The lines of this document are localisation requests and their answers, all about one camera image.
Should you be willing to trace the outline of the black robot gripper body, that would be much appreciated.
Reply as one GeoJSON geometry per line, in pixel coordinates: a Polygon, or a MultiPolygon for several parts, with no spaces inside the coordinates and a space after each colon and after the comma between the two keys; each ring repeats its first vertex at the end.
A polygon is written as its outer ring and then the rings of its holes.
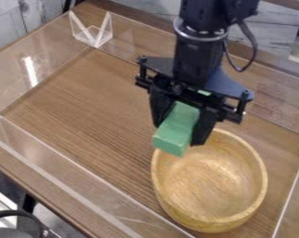
{"type": "Polygon", "coordinates": [[[221,61],[229,58],[228,30],[218,27],[202,32],[181,18],[173,21],[173,30],[174,55],[170,58],[137,58],[136,85],[148,92],[152,86],[157,86],[174,98],[174,103],[180,101],[197,110],[216,111],[217,122],[229,120],[238,123],[254,95],[221,68],[221,61]]]}

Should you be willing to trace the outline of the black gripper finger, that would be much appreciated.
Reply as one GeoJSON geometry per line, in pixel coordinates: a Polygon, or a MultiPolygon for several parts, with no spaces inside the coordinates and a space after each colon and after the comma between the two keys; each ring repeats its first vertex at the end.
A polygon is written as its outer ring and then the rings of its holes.
{"type": "Polygon", "coordinates": [[[152,86],[149,89],[149,108],[152,122],[156,127],[158,127],[166,119],[173,103],[174,98],[157,86],[152,86]]]}
{"type": "Polygon", "coordinates": [[[193,126],[192,131],[192,146],[200,146],[206,142],[212,133],[213,127],[218,120],[218,113],[210,109],[200,109],[198,120],[193,126]]]}

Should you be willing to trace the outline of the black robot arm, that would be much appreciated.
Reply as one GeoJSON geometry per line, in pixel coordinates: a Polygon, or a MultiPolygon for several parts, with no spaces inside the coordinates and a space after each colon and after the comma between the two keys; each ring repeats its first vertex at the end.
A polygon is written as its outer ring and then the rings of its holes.
{"type": "Polygon", "coordinates": [[[182,0],[173,20],[174,54],[170,58],[137,58],[134,84],[149,92],[150,117],[161,126],[181,102],[193,108],[197,120],[186,132],[188,144],[202,145],[216,123],[240,123],[254,93],[221,68],[230,59],[229,28],[236,25],[257,42],[245,20],[257,12],[258,0],[182,0]]]}

